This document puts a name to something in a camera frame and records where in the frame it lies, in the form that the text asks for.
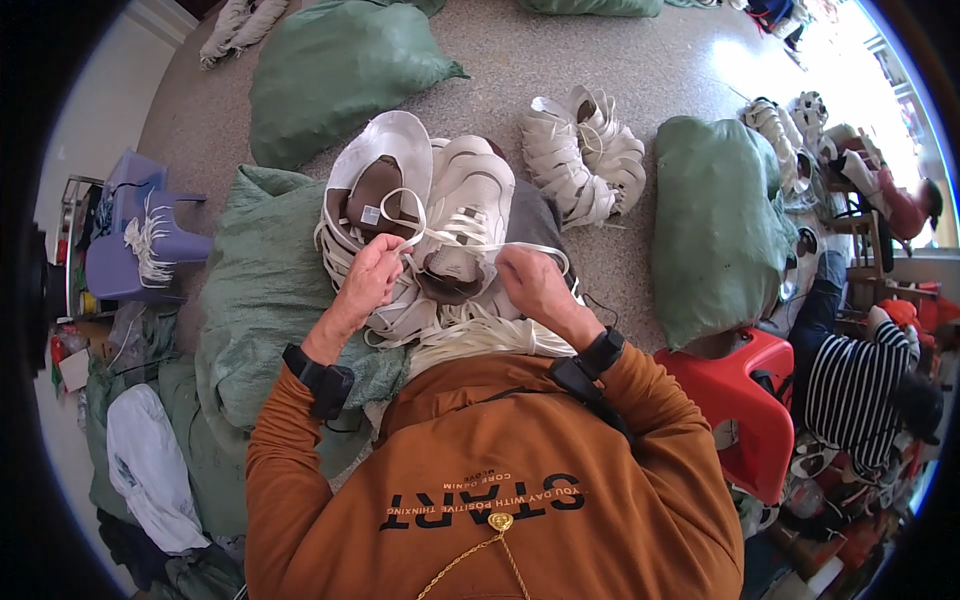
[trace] person's left hand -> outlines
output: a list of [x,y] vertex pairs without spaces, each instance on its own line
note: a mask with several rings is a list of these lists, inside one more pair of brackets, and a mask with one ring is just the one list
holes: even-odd
[[353,257],[340,293],[300,346],[310,360],[322,365],[335,363],[347,339],[363,328],[374,308],[393,300],[394,283],[403,273],[401,255],[413,251],[396,251],[405,241],[381,233]]

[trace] wrist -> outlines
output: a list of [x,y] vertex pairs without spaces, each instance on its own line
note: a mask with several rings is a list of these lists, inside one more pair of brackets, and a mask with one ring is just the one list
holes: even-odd
[[300,349],[307,358],[319,365],[333,365],[354,331],[356,329],[351,324],[327,310],[307,333]]
[[577,304],[576,311],[567,318],[559,320],[557,328],[554,329],[554,333],[564,338],[578,353],[589,348],[593,340],[604,331],[606,328],[593,311],[581,304]]

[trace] floor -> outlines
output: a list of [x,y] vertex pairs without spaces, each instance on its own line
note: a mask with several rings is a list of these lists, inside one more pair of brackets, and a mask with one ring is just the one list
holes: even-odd
[[[294,0],[288,12],[298,7]],[[803,71],[782,42],[762,35],[749,17],[728,6],[664,6],[656,19],[630,19],[534,15],[522,12],[516,0],[447,0],[430,27],[440,48],[472,79],[435,85],[400,108],[415,113],[431,135],[489,137],[518,177],[529,179],[518,125],[533,97],[562,101],[575,84],[603,87],[616,97],[616,116],[647,145],[646,190],[629,215],[613,221],[624,228],[577,228],[564,239],[582,289],[614,308],[618,329],[647,351],[664,346],[650,278],[658,125],[678,114],[735,118],[748,98],[788,102],[815,86],[829,107],[848,92],[863,98],[850,74],[845,76],[850,85],[841,82],[828,95],[834,80],[820,75],[835,71],[832,66]],[[263,45],[201,71],[197,53],[212,28],[213,20],[207,19],[174,56],[138,148],[169,166],[170,189],[208,196],[205,204],[178,206],[183,228],[205,235],[214,233],[236,166],[252,162],[247,92]],[[317,155],[302,172],[324,178],[345,143]],[[185,281],[189,301],[178,330],[183,350],[196,345],[200,314],[195,300],[204,278],[199,269]]]

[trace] black and white striped shirt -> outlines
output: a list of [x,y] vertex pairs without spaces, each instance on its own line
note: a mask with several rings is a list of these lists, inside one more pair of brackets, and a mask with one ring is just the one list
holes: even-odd
[[804,420],[832,446],[850,454],[853,472],[873,480],[887,465],[900,431],[900,413],[887,396],[919,358],[892,321],[876,328],[876,341],[831,335],[817,350]]

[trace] red stool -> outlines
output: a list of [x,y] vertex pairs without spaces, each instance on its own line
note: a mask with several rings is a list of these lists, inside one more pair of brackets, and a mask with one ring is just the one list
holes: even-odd
[[793,421],[787,407],[750,374],[768,372],[778,390],[793,372],[793,348],[758,329],[739,333],[747,344],[720,359],[663,349],[654,360],[677,378],[711,428],[728,419],[737,421],[739,441],[718,451],[724,476],[761,502],[776,504],[793,453]]

